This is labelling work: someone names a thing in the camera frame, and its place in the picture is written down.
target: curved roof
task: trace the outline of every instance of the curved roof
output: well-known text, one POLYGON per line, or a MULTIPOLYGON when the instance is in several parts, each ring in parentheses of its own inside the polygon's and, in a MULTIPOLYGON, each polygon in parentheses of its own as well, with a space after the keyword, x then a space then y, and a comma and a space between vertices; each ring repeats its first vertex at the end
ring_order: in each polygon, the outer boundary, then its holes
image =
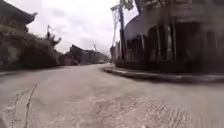
POLYGON ((154 24, 143 14, 134 17, 124 28, 125 39, 131 39, 139 34, 147 35, 149 28, 154 24))
POLYGON ((28 14, 3 0, 0 0, 0 12, 6 15, 11 15, 15 20, 26 24, 29 24, 34 20, 33 15, 28 14))

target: asphalt road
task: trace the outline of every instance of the asphalt road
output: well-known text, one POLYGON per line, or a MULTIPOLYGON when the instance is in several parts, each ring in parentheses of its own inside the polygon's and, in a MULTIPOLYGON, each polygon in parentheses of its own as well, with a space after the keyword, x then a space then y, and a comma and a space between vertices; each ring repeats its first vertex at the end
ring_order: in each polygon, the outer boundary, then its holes
POLYGON ((224 127, 223 84, 136 81, 104 73, 102 66, 0 79, 0 128, 224 127))

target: sky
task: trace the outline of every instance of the sky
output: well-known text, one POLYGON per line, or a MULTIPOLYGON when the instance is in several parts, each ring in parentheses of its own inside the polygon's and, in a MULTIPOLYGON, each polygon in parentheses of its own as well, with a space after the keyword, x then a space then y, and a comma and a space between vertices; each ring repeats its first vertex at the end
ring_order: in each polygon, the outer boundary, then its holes
MULTIPOLYGON (((99 52, 109 54, 114 32, 110 8, 117 5, 118 0, 5 1, 28 13, 37 12, 36 19, 28 25, 29 32, 43 37, 50 25, 56 38, 62 38, 61 43, 56 46, 58 51, 65 53, 72 44, 92 50, 96 44, 99 52)), ((126 24, 137 15, 137 10, 125 10, 124 14, 126 24)))

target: window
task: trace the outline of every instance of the window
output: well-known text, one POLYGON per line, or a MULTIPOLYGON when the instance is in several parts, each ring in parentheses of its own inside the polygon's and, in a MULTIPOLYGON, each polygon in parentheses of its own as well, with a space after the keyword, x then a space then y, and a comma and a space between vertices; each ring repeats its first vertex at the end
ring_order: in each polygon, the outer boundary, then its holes
POLYGON ((224 4, 224 0, 213 0, 214 4, 224 4))

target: roof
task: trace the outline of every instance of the roof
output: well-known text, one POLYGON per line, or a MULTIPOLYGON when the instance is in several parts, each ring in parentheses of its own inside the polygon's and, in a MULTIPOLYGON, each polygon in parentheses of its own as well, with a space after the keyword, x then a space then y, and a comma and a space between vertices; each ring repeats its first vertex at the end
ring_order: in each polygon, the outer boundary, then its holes
POLYGON ((34 20, 33 15, 26 13, 3 0, 0 0, 0 12, 3 12, 2 14, 11 15, 13 16, 14 20, 26 24, 29 24, 34 20))

